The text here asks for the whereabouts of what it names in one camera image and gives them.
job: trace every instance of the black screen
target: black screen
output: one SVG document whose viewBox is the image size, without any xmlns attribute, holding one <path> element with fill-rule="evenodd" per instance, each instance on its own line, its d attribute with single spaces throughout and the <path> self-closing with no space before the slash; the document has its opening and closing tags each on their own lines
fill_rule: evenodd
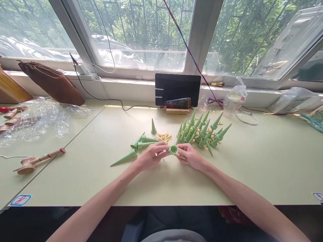
<svg viewBox="0 0 323 242">
<path fill-rule="evenodd" d="M 166 101 L 191 98 L 192 107 L 199 102 L 201 76 L 155 74 L 155 104 L 165 106 Z"/>
</svg>

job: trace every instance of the hand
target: hand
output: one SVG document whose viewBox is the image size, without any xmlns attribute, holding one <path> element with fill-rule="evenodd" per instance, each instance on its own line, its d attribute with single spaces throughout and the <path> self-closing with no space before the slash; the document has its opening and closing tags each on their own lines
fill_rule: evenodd
<svg viewBox="0 0 323 242">
<path fill-rule="evenodd" d="M 133 165 L 139 168 L 139 172 L 149 170 L 155 167 L 162 158 L 170 155 L 168 149 L 169 146 L 166 145 L 164 141 L 151 144 L 133 163 Z"/>
<path fill-rule="evenodd" d="M 189 164 L 197 170 L 202 170 L 208 163 L 189 143 L 178 144 L 177 148 L 179 156 L 176 157 L 183 164 Z"/>
</svg>

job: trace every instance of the clear plastic bag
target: clear plastic bag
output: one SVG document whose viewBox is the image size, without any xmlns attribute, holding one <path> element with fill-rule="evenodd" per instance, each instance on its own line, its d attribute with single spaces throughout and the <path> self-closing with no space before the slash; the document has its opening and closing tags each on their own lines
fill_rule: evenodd
<svg viewBox="0 0 323 242">
<path fill-rule="evenodd" d="M 273 113 L 292 113 L 307 105 L 304 103 L 312 97 L 318 97 L 318 94 L 302 87 L 292 87 L 289 90 L 282 91 L 282 95 L 268 109 Z"/>
<path fill-rule="evenodd" d="M 93 111 L 44 97 L 20 103 L 18 106 L 28 109 L 21 113 L 21 119 L 16 124 L 0 135 L 0 148 L 8 147 L 16 140 L 38 140 L 50 127 L 54 128 L 56 137 L 62 138 L 72 131 L 72 115 L 86 117 Z"/>
<path fill-rule="evenodd" d="M 242 79 L 237 77 L 241 85 L 237 85 L 225 96 L 223 100 L 223 109 L 232 115 L 241 107 L 245 102 L 247 94 L 247 87 L 243 84 Z"/>
</svg>

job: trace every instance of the light green desk surface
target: light green desk surface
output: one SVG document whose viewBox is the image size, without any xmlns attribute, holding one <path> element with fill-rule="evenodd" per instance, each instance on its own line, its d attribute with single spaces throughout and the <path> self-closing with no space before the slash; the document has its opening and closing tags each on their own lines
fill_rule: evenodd
<svg viewBox="0 0 323 242">
<path fill-rule="evenodd" d="M 66 154 L 51 162 L 22 191 L 32 195 L 26 206 L 82 206 L 130 165 L 128 162 L 110 167 L 131 150 L 130 144 L 143 131 L 154 137 L 150 133 L 151 118 L 157 132 L 173 136 L 169 142 L 173 145 L 180 123 L 191 117 L 166 115 L 166 110 L 142 107 L 124 112 L 119 105 L 110 102 L 66 147 Z M 219 108 L 212 108 L 209 115 L 212 122 L 220 112 Z M 194 147 L 213 165 L 275 205 L 319 204 L 312 192 L 323 192 L 323 134 L 295 115 L 255 116 L 258 126 L 223 115 L 222 127 L 233 125 L 223 143 L 213 149 L 214 158 L 207 150 L 196 144 Z M 232 202 L 204 174 L 168 156 L 156 169 L 137 176 L 115 203 L 115 206 L 161 205 L 232 205 Z"/>
<path fill-rule="evenodd" d="M 105 103 L 87 99 L 84 103 L 87 108 L 93 109 L 93 112 L 88 117 L 72 116 L 71 133 L 65 135 L 63 138 L 56 137 L 56 132 L 50 128 L 48 132 L 43 135 L 39 140 L 34 142 L 25 142 L 18 140 L 13 145 L 0 149 L 0 154 L 4 156 L 35 156 L 39 157 L 58 150 L 61 147 L 66 147 L 75 136 L 77 136 L 82 129 L 85 128 L 105 107 Z M 0 115 L 0 123 L 3 124 L 5 119 Z M 0 157 L 0 209 L 7 206 L 11 200 L 19 194 L 22 189 L 31 182 L 51 161 L 40 162 L 35 171 L 28 175 L 18 175 L 17 172 L 12 172 L 14 169 L 21 167 L 20 161 L 23 158 L 4 159 Z"/>
</svg>

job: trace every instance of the drawstring bag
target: drawstring bag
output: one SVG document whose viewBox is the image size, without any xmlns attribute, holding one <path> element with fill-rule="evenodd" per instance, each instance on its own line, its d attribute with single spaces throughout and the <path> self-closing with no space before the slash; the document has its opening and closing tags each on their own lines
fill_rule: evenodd
<svg viewBox="0 0 323 242">
<path fill-rule="evenodd" d="M 36 62 L 18 63 L 20 69 L 59 103 L 81 106 L 84 99 L 62 73 Z"/>
</svg>

